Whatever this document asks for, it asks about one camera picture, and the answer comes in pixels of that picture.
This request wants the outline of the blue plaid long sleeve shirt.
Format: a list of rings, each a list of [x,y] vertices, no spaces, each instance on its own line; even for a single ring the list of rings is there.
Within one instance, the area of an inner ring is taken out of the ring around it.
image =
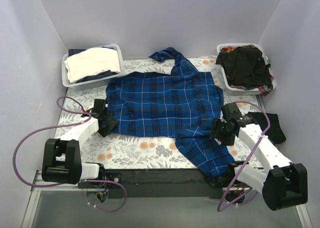
[[[179,152],[207,177],[224,175],[234,159],[210,137],[214,119],[221,116],[222,89],[210,72],[199,71],[172,47],[151,58],[173,59],[171,72],[132,72],[108,84],[108,111],[118,121],[113,132],[174,138]]]

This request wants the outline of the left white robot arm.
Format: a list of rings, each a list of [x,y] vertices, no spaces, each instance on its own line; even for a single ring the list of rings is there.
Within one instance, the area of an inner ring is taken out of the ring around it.
[[[82,162],[81,147],[95,133],[109,135],[118,121],[108,111],[104,99],[95,99],[89,109],[91,115],[83,114],[81,124],[73,127],[57,139],[48,139],[44,145],[41,177],[46,182],[77,184],[89,180],[96,188],[106,183],[104,166],[99,163]]]

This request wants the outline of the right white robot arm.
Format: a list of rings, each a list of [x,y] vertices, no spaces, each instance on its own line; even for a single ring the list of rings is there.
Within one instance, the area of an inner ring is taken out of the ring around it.
[[[214,119],[211,139],[222,145],[233,145],[239,138],[251,149],[263,170],[259,171],[249,164],[249,160],[234,161],[227,165],[226,173],[214,179],[214,184],[227,186],[222,198],[231,192],[231,187],[241,183],[250,190],[260,193],[269,209],[305,204],[308,201],[308,173],[301,163],[293,163],[272,144],[258,122],[243,115],[236,103],[221,107],[222,119]]]

